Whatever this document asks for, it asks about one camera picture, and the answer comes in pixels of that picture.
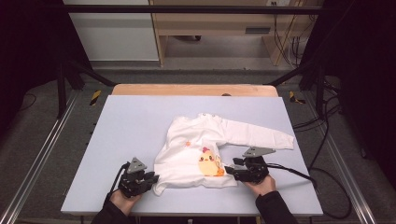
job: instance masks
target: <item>black sleeve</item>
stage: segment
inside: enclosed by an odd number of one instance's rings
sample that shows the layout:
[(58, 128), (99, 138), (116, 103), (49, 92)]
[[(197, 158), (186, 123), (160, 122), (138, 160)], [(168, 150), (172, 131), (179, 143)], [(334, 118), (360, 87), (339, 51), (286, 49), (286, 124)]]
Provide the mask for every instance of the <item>black sleeve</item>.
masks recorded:
[(112, 202), (108, 202), (105, 207), (93, 218), (92, 224), (130, 224), (128, 217)]
[(298, 223), (278, 191), (272, 191), (264, 196), (257, 197), (256, 206), (266, 224)]

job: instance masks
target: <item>wooden edge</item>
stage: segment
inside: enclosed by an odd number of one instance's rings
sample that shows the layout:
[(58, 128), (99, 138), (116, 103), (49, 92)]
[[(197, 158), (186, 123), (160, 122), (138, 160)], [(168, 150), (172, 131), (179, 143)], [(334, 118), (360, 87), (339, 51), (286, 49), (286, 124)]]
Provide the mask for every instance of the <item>wooden edge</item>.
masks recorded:
[(262, 41), (270, 54), (271, 62), (274, 66), (279, 65), (280, 60), (280, 49), (276, 46), (276, 42), (273, 36), (263, 36)]
[(210, 95), (277, 97), (276, 88), (263, 85), (119, 84), (112, 95)]
[[(154, 1), (149, 0), (148, 4), (153, 6)], [(152, 27), (155, 35), (155, 44), (157, 46), (157, 54), (158, 54), (158, 59), (160, 60), (160, 66), (163, 67), (163, 62), (164, 62), (164, 52), (163, 52), (163, 47), (161, 43), (161, 39), (158, 35), (158, 28), (157, 28), (157, 14), (156, 13), (151, 13), (151, 22), (152, 22)]]

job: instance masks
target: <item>white sweatshirt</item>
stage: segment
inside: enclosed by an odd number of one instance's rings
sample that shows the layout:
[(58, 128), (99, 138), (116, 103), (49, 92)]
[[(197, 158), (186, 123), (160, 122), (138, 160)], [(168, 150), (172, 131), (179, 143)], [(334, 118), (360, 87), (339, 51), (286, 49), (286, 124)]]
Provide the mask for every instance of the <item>white sweatshirt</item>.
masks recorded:
[(218, 146), (226, 143), (249, 147), (293, 149), (294, 138), (280, 131), (211, 114), (196, 119), (177, 117), (173, 120), (166, 143), (154, 162), (160, 175), (154, 185), (157, 195), (165, 188), (236, 186), (232, 175), (225, 173)]

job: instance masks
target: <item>table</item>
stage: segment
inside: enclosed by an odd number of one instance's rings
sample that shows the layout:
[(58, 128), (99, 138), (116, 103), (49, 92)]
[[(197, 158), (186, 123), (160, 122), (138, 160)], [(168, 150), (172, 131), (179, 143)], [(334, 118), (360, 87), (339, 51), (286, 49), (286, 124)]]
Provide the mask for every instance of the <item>table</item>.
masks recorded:
[[(140, 95), (120, 95), (126, 90)], [(254, 96), (236, 96), (238, 93), (246, 95), (248, 91)], [(188, 95), (172, 95), (183, 92)], [(205, 92), (212, 96), (197, 95)], [(219, 96), (223, 93), (233, 97)], [(232, 85), (230, 89), (227, 85), (117, 86), (106, 100), (62, 212), (87, 216), (100, 211), (117, 171), (132, 157), (145, 163), (147, 171), (153, 170), (155, 156), (163, 146), (167, 128), (175, 115), (193, 118), (205, 111), (294, 135), (282, 98), (274, 97), (276, 95), (273, 87), (251, 85)], [(247, 149), (224, 146), (219, 150), (223, 161), (232, 163), (232, 158), (240, 158)], [(297, 142), (294, 150), (279, 150), (264, 158), (267, 162), (277, 162), (307, 174)], [(295, 216), (322, 215), (318, 197), (309, 181), (281, 170), (270, 170), (270, 173)], [(166, 189), (161, 196), (146, 192), (133, 212), (136, 216), (252, 217), (259, 214), (254, 200), (253, 194), (241, 183), (224, 189)]]
[[(318, 7), (322, 0), (149, 0), (152, 6), (241, 6), (265, 7), (277, 2), (278, 7)], [(276, 28), (274, 15), (248, 14), (152, 14), (154, 33), (160, 64), (164, 64), (169, 35), (259, 35), (265, 44), (273, 65), (278, 66), (286, 52), (289, 38), (309, 37), (314, 21), (308, 15), (278, 15)]]

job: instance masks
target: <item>black pole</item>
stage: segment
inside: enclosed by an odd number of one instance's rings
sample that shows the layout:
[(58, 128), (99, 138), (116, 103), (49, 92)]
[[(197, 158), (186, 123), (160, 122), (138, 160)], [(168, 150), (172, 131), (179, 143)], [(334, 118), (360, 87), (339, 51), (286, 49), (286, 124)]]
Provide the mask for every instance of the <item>black pole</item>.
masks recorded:
[(61, 63), (58, 64), (56, 68), (56, 76), (58, 82), (58, 119), (62, 117), (64, 111), (66, 110), (66, 86), (64, 83), (64, 69)]
[(318, 79), (317, 79), (317, 99), (316, 99), (316, 110), (318, 117), (324, 119), (323, 114), (323, 91), (324, 91), (324, 69), (323, 66), (319, 67)]
[(245, 7), (245, 6), (112, 6), (112, 5), (44, 5), (45, 10), (69, 13), (207, 13), (207, 14), (273, 14), (332, 15), (339, 8), (323, 7)]
[(291, 70), (286, 75), (284, 75), (284, 76), (282, 76), (282, 77), (280, 77), (280, 78), (278, 78), (278, 79), (276, 79), (276, 80), (274, 80), (274, 81), (272, 81), (270, 83), (266, 83), (266, 84), (263, 84), (263, 85), (271, 85), (271, 86), (275, 86), (276, 87), (276, 86), (282, 84), (283, 82), (291, 79), (292, 77), (295, 77), (297, 75), (302, 74), (303, 72), (306, 72), (306, 71), (312, 69), (312, 65), (313, 65), (312, 60), (308, 61), (308, 62), (300, 65), (299, 67)]
[(75, 61), (71, 61), (70, 65), (73, 66), (75, 69), (77, 69), (79, 72), (85, 73), (88, 76), (93, 77), (94, 79), (102, 82), (103, 84), (105, 84), (105, 85), (107, 85), (109, 87), (114, 87), (117, 84), (119, 84), (119, 83), (115, 83), (113, 81), (110, 81), (110, 80), (108, 80), (105, 77), (100, 76), (99, 74), (97, 74), (93, 70), (91, 70), (90, 68), (87, 68), (87, 67), (85, 67), (85, 66), (83, 66), (83, 65), (81, 65), (81, 64), (79, 64), (79, 63), (77, 63)]

